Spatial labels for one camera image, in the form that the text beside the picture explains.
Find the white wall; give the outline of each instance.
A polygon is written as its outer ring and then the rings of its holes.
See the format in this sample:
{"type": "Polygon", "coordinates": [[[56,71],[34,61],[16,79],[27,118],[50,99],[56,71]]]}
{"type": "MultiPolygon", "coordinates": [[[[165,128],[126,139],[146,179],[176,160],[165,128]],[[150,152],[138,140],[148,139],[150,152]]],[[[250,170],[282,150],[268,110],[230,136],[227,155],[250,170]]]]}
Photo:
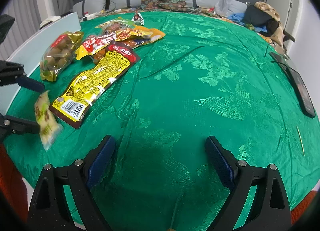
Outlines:
{"type": "Polygon", "coordinates": [[[300,73],[313,105],[320,115],[320,18],[309,0],[301,0],[300,20],[296,23],[296,42],[288,55],[300,73]]]}

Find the bag of eggs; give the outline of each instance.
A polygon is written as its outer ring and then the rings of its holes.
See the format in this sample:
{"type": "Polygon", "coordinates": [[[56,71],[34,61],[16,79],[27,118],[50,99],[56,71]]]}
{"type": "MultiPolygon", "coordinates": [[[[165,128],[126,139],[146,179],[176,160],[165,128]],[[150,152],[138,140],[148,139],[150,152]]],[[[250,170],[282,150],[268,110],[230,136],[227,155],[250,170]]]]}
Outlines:
{"type": "Polygon", "coordinates": [[[40,61],[41,80],[55,81],[75,58],[75,50],[80,46],[83,32],[64,32],[47,48],[40,61]]]}

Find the snack package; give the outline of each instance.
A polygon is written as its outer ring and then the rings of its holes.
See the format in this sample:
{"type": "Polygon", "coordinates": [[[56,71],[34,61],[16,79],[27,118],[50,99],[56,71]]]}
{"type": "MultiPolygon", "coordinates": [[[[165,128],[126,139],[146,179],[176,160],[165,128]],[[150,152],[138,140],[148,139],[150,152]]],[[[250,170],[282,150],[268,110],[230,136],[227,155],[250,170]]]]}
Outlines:
{"type": "Polygon", "coordinates": [[[140,57],[125,44],[112,41],[106,55],[93,69],[77,75],[66,91],[49,106],[57,117],[79,129],[87,110],[111,84],[140,57]]]}
{"type": "Polygon", "coordinates": [[[55,81],[74,59],[75,50],[80,46],[83,32],[65,32],[47,48],[40,61],[41,80],[55,81]]]}
{"type": "Polygon", "coordinates": [[[86,55],[93,55],[107,46],[112,40],[122,41],[130,37],[147,37],[149,38],[152,32],[142,31],[133,28],[118,30],[107,35],[89,36],[81,46],[76,50],[77,60],[80,60],[86,55]]]}
{"type": "Polygon", "coordinates": [[[35,103],[36,121],[40,125],[40,138],[45,150],[49,150],[62,126],[56,122],[54,115],[49,111],[49,97],[46,91],[39,95],[35,103]]]}
{"type": "Polygon", "coordinates": [[[134,21],[136,24],[140,24],[140,25],[144,25],[144,19],[142,17],[142,15],[136,11],[136,13],[134,14],[133,18],[131,19],[131,21],[134,21]]]}
{"type": "Polygon", "coordinates": [[[127,28],[134,28],[135,22],[123,19],[122,17],[118,17],[116,19],[107,21],[98,25],[96,28],[102,28],[102,35],[106,35],[112,32],[116,32],[118,30],[124,30],[127,28]]]}
{"type": "MultiPolygon", "coordinates": [[[[135,28],[138,30],[147,32],[149,35],[143,36],[143,37],[129,38],[121,41],[121,43],[124,43],[126,46],[130,47],[131,49],[134,49],[138,46],[143,46],[149,43],[153,43],[165,36],[165,33],[155,28],[148,29],[142,26],[136,26],[135,28]]],[[[102,48],[95,54],[91,55],[93,62],[97,64],[105,56],[105,53],[106,53],[105,48],[102,48]]]]}

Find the yellow label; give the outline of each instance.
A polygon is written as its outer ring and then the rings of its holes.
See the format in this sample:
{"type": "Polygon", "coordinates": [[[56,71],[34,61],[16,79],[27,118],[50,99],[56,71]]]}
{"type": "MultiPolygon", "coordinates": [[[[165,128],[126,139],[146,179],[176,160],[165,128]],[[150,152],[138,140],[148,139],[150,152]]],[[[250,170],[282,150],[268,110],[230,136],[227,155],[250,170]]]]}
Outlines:
{"type": "Polygon", "coordinates": [[[129,65],[129,60],[118,52],[107,52],[93,69],[80,73],[52,106],[72,121],[80,121],[84,110],[92,105],[92,101],[129,65]]]}

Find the blue cloth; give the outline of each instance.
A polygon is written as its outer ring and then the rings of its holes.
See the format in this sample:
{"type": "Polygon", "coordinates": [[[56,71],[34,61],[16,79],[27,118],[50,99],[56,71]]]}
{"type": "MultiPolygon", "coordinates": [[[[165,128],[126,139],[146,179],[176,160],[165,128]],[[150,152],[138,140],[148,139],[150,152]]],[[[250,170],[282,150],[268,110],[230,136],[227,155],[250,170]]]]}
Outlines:
{"type": "MultiPolygon", "coordinates": [[[[227,19],[232,20],[233,22],[236,22],[237,24],[244,26],[244,23],[241,21],[243,20],[244,13],[235,13],[227,17],[227,19]]],[[[259,32],[267,32],[267,28],[264,25],[263,27],[254,27],[254,30],[259,33],[259,32]]]]}

